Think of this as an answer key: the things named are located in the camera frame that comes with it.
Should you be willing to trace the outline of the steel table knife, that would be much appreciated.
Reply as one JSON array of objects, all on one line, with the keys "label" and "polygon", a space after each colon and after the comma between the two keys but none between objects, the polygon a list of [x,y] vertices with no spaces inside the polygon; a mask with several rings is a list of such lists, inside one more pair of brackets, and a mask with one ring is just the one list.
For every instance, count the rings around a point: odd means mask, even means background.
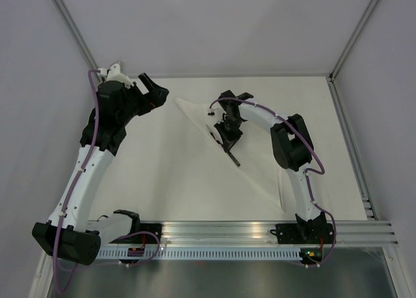
[{"label": "steel table knife", "polygon": [[227,155],[230,157],[232,162],[234,162],[234,164],[236,164],[237,167],[240,167],[240,165],[241,165],[240,162],[237,160],[237,158],[231,152],[227,152]]}]

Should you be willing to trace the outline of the white cloth napkin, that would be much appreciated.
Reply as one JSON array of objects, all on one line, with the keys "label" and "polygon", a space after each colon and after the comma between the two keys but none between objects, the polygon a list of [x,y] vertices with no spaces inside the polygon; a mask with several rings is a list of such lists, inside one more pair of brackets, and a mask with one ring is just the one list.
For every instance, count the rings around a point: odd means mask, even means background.
[{"label": "white cloth napkin", "polygon": [[244,177],[257,194],[277,209],[284,210],[283,171],[272,154],[269,134],[251,122],[242,123],[242,137],[230,151],[240,162],[240,167],[237,167],[207,130],[205,118],[209,106],[181,98],[176,98],[175,104],[221,158]]}]

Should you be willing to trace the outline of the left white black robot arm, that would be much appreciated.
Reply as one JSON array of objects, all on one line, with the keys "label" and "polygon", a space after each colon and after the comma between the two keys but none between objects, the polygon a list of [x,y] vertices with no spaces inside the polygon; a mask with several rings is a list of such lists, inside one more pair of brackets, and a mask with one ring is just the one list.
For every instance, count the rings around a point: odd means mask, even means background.
[{"label": "left white black robot arm", "polygon": [[143,116],[165,104],[167,88],[147,74],[136,83],[106,77],[92,85],[94,108],[83,129],[76,165],[56,208],[44,223],[35,223],[32,236],[58,266],[59,260],[92,264],[104,245],[124,239],[136,243],[142,235],[139,214],[116,210],[95,224],[88,222],[92,203],[110,164],[127,135],[126,127],[136,116]]}]

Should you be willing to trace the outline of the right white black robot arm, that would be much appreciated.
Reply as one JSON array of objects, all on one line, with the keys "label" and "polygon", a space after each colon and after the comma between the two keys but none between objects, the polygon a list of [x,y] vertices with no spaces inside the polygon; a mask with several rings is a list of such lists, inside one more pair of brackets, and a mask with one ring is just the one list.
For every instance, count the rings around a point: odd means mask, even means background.
[{"label": "right white black robot arm", "polygon": [[227,90],[209,106],[209,116],[215,116],[213,105],[223,109],[220,120],[208,126],[213,139],[237,166],[238,160],[231,149],[243,135],[241,125],[251,122],[270,134],[276,163],[288,175],[296,202],[295,234],[310,243],[318,237],[335,239],[334,216],[320,207],[313,194],[310,174],[323,175],[325,168],[315,153],[310,134],[302,116],[281,116],[270,108],[258,104],[254,96],[245,92],[239,96]]}]

